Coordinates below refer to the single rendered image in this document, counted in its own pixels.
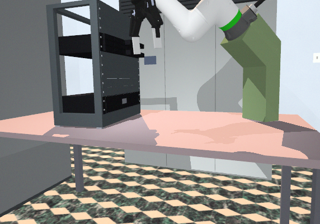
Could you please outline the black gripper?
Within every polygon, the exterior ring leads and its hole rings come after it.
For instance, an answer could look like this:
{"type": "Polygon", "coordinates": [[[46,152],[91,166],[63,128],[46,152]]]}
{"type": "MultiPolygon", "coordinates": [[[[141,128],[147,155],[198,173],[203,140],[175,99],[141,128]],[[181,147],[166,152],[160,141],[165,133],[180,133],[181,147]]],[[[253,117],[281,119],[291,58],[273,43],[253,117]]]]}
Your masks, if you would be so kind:
{"type": "Polygon", "coordinates": [[[155,0],[131,0],[135,10],[131,10],[129,36],[132,37],[134,54],[140,53],[139,31],[142,21],[147,18],[152,25],[154,48],[162,48],[160,27],[163,25],[155,0]],[[158,21],[159,20],[159,21],[158,21]]]}

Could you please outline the dark grey server rack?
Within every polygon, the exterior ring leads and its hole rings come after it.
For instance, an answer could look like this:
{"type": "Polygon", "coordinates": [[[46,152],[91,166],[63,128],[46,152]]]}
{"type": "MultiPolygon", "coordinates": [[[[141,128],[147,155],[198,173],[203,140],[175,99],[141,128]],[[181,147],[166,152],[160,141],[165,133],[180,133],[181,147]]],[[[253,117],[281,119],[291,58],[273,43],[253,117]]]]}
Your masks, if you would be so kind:
{"type": "Polygon", "coordinates": [[[101,0],[46,5],[55,127],[96,127],[140,114],[139,58],[130,17],[101,0]],[[66,10],[90,6],[90,19],[66,10]],[[91,25],[91,34],[58,37],[57,13],[91,25]],[[62,96],[60,55],[92,59],[94,93],[62,96]],[[123,78],[123,79],[113,79],[123,78]]]}

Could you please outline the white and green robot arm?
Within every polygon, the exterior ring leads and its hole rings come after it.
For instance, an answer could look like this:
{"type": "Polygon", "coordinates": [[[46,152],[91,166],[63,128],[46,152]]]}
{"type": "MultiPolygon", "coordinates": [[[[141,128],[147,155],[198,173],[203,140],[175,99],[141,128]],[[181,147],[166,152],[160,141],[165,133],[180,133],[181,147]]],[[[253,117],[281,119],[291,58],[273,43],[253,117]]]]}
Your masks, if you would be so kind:
{"type": "Polygon", "coordinates": [[[155,0],[180,36],[187,42],[199,41],[214,25],[228,41],[240,37],[257,20],[257,7],[265,0],[245,6],[241,10],[232,0],[201,0],[189,11],[178,0],[155,0]]]}

